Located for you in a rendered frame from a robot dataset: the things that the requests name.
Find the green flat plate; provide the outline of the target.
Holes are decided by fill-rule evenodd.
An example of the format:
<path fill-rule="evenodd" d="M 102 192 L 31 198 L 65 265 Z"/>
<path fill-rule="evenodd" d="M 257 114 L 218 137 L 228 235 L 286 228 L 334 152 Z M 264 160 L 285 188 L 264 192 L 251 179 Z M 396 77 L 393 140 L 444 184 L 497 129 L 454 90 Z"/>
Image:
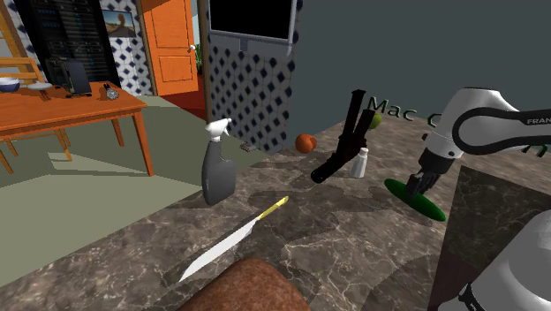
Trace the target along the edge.
<path fill-rule="evenodd" d="M 404 183 L 392 178 L 387 178 L 384 180 L 384 185 L 399 200 L 418 211 L 423 216 L 438 222 L 444 222 L 446 220 L 446 216 L 442 210 L 423 194 L 417 193 L 409 197 Z"/>

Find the small white bottle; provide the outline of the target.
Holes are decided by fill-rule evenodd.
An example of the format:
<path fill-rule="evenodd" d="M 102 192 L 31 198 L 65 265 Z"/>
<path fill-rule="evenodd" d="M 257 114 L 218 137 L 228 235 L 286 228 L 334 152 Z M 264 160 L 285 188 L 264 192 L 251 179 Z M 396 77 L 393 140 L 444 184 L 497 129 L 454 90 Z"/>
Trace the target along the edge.
<path fill-rule="evenodd" d="M 368 148 L 361 148 L 354 157 L 350 174 L 354 178 L 363 178 L 366 172 L 366 163 L 368 158 Z"/>

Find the black angular tool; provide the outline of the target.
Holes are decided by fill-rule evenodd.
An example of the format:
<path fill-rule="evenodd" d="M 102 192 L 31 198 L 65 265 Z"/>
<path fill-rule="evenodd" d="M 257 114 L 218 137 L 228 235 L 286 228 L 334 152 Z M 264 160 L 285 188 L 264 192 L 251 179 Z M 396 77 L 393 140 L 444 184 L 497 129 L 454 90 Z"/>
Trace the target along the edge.
<path fill-rule="evenodd" d="M 375 111 L 364 109 L 358 118 L 360 107 L 366 93 L 365 90 L 357 89 L 351 92 L 351 103 L 348 109 L 342 134 L 338 137 L 336 151 L 320 167 L 313 170 L 311 179 L 320 184 L 335 172 L 340 170 L 346 163 L 355 157 L 361 148 L 366 147 L 366 132 L 372 123 Z"/>

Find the orange round fruit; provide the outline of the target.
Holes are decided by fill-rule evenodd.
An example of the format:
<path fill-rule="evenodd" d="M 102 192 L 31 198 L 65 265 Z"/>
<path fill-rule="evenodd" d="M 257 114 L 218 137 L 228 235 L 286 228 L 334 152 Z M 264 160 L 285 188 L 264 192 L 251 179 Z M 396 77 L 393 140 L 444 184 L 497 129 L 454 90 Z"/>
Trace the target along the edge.
<path fill-rule="evenodd" d="M 310 134 L 300 134 L 295 139 L 295 148 L 298 152 L 308 154 L 317 146 L 317 140 Z"/>

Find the grey spray bottle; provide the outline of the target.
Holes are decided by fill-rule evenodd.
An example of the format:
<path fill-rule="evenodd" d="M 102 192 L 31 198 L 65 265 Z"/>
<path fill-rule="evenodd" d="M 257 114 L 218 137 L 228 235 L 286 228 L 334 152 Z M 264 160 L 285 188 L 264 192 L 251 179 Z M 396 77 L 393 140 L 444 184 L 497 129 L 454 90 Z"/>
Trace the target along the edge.
<path fill-rule="evenodd" d="M 209 143 L 201 170 L 203 197 L 207 205 L 213 206 L 233 195 L 236 187 L 236 165 L 222 157 L 223 133 L 229 134 L 230 118 L 223 118 L 206 125 Z"/>

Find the brown bread loaf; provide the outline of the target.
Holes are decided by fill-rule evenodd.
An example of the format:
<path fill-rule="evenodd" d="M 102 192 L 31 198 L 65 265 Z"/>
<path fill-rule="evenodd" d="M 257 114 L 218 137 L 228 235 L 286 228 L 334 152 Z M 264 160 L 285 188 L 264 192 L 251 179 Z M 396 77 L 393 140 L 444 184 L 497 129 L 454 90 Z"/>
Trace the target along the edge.
<path fill-rule="evenodd" d="M 311 311 L 298 288 L 259 258 L 231 264 L 176 311 Z"/>

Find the orange door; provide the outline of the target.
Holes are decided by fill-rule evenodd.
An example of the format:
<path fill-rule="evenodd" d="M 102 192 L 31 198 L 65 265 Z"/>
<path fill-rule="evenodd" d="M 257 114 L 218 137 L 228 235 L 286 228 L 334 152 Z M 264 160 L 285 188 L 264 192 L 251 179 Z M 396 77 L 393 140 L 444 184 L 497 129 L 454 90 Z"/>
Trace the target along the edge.
<path fill-rule="evenodd" d="M 140 0 L 156 93 L 199 89 L 191 0 Z"/>

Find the orange wooden table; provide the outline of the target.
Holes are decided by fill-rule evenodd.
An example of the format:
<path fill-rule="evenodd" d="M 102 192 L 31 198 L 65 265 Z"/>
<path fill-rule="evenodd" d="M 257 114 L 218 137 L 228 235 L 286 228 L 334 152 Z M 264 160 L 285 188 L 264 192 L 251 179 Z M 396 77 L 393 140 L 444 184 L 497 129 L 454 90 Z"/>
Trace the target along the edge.
<path fill-rule="evenodd" d="M 14 93 L 0 94 L 0 141 L 52 131 L 64 152 L 68 153 L 62 135 L 63 129 L 109 120 L 113 124 L 119 144 L 123 145 L 118 120 L 131 117 L 147 173 L 152 176 L 154 171 L 142 115 L 142 110 L 147 105 L 115 85 L 110 86 L 119 93 L 115 100 L 107 98 L 101 82 L 92 82 L 90 87 L 90 96 L 72 98 L 68 98 L 62 88 L 40 92 L 23 87 Z"/>

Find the black shelf unit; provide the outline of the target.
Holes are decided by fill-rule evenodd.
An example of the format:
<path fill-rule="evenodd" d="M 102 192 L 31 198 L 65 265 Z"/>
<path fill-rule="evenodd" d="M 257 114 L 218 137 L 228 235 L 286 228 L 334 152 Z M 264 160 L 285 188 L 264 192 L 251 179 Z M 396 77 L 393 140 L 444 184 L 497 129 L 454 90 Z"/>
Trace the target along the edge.
<path fill-rule="evenodd" d="M 46 79 L 46 60 L 79 60 L 90 81 L 120 85 L 99 0 L 13 0 Z"/>

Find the yellow handled knife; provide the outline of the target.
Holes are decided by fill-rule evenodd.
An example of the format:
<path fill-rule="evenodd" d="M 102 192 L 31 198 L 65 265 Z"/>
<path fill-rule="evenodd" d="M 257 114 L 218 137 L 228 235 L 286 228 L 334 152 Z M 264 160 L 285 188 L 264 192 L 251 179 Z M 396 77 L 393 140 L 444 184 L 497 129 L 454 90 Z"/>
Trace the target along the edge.
<path fill-rule="evenodd" d="M 282 205 L 284 205 L 289 200 L 288 196 L 283 197 L 280 201 L 272 205 L 270 208 L 263 211 L 261 214 L 253 218 L 250 222 L 243 225 L 236 231 L 234 231 L 232 234 L 230 234 L 228 237 L 222 239 L 220 242 L 209 248 L 206 252 L 201 254 L 197 259 L 195 259 L 183 272 L 181 278 L 179 278 L 178 282 L 182 282 L 186 280 L 188 277 L 193 275 L 198 270 L 202 269 L 204 266 L 212 262 L 214 259 L 218 258 L 222 254 L 224 254 L 226 251 L 228 251 L 230 248 L 237 245 L 241 240 L 243 240 L 245 237 L 247 237 L 253 227 L 256 225 L 257 222 L 259 222 L 262 218 L 268 216 L 270 213 L 275 211 L 276 209 L 280 208 Z"/>

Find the framed wall picture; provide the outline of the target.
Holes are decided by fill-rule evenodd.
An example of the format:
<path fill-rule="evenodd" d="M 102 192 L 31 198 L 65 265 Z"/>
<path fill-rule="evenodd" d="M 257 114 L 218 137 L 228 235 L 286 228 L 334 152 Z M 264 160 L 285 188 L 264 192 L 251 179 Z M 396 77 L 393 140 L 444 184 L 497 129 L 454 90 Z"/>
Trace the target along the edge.
<path fill-rule="evenodd" d="M 130 12 L 102 10 L 102 16 L 109 37 L 130 38 L 136 36 L 133 16 Z"/>

